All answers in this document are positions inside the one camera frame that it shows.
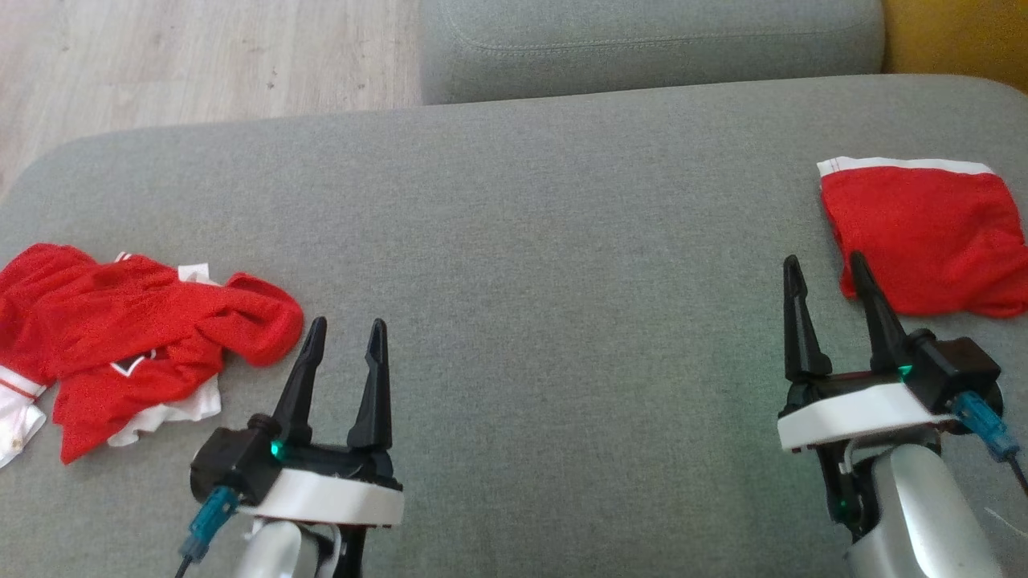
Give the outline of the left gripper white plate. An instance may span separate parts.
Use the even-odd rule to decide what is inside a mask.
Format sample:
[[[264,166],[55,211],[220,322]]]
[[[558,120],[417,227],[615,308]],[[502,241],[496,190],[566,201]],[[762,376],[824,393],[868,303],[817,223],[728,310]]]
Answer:
[[[327,320],[311,327],[279,396],[272,417],[278,440],[247,451],[235,467],[235,490],[250,515],[305,523],[393,527],[405,509],[392,458],[388,326],[375,319],[365,352],[368,373],[346,446],[309,443],[313,385],[324,355]]]

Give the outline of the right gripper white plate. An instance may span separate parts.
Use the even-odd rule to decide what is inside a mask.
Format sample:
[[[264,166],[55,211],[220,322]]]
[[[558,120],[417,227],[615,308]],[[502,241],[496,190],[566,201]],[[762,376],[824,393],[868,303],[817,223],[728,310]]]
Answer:
[[[799,258],[792,254],[783,261],[783,356],[790,388],[776,431],[785,451],[954,421],[953,413],[932,413],[904,383],[904,367],[912,364],[904,348],[907,333],[862,252],[851,252],[849,267],[866,316],[873,371],[831,374],[832,360],[820,350],[807,308]]]

